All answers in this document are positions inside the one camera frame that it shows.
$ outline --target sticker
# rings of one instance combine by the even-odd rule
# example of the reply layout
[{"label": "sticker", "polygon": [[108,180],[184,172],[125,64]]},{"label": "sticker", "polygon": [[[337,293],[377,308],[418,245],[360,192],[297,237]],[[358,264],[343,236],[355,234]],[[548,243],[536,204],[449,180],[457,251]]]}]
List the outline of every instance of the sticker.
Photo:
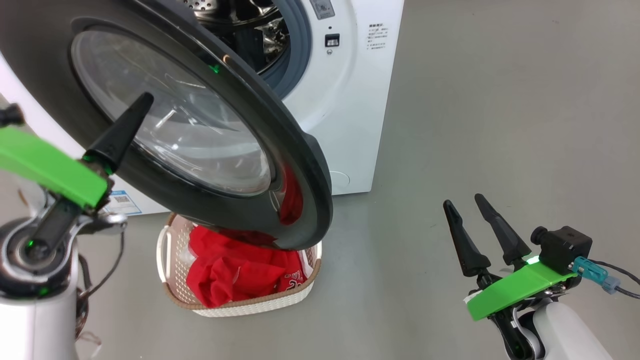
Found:
[{"label": "sticker", "polygon": [[106,208],[112,213],[125,215],[142,214],[140,208],[131,200],[131,197],[128,196],[124,190],[111,192],[111,195],[109,195],[109,204],[107,204]]},{"label": "sticker", "polygon": [[318,20],[327,19],[335,16],[335,11],[331,5],[331,0],[310,0],[314,6],[316,17]]},{"label": "sticker", "polygon": [[369,32],[367,33],[367,50],[386,48],[388,37],[389,28],[384,24],[369,24]]}]

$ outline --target basket handle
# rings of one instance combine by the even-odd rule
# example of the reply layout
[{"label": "basket handle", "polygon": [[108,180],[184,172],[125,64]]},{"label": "basket handle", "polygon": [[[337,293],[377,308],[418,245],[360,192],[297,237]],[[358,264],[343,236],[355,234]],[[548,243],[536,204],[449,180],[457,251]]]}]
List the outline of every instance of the basket handle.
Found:
[{"label": "basket handle", "polygon": [[[169,276],[169,248],[171,246],[172,234],[169,225],[165,225],[158,235],[158,242],[156,245],[156,265],[158,267],[158,276],[162,282],[166,282],[166,278]],[[162,257],[162,251],[164,244],[166,243],[166,259]]]},{"label": "basket handle", "polygon": [[316,244],[316,258],[322,259],[322,242]]}]

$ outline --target red garment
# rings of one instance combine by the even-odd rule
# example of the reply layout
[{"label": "red garment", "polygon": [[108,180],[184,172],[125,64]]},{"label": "red garment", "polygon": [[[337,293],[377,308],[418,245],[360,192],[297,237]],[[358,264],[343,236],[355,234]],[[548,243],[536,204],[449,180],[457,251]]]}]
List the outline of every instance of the red garment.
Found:
[{"label": "red garment", "polygon": [[187,286],[206,307],[218,307],[295,288],[306,281],[295,251],[256,247],[203,226],[189,235],[196,260]]},{"label": "red garment", "polygon": [[[291,225],[302,216],[304,201],[300,184],[293,171],[289,167],[285,167],[283,175],[284,185],[281,191],[284,194],[284,198],[280,205],[280,223]],[[260,231],[220,229],[220,233],[235,240],[263,247],[272,247],[273,242],[277,240],[273,236]]]}]

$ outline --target green plastic part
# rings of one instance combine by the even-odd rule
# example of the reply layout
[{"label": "green plastic part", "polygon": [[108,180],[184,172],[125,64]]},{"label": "green plastic part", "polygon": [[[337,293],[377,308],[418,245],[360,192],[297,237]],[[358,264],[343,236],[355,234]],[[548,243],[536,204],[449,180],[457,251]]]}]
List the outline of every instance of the green plastic part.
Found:
[{"label": "green plastic part", "polygon": [[560,275],[540,263],[535,256],[513,274],[489,285],[481,293],[469,300],[467,309],[474,321],[505,309],[549,286],[565,281],[577,274]]},{"label": "green plastic part", "polygon": [[107,181],[53,145],[14,127],[0,129],[0,168],[35,181],[82,208],[95,208]]}]

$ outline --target red clothing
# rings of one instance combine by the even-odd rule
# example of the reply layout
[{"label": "red clothing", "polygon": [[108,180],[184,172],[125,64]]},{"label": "red clothing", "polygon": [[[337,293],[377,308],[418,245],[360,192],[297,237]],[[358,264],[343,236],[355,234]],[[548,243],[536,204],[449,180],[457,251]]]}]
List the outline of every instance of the red clothing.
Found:
[{"label": "red clothing", "polygon": [[295,251],[265,249],[202,226],[189,235],[196,260],[187,286],[206,307],[218,307],[295,288],[306,281]]}]

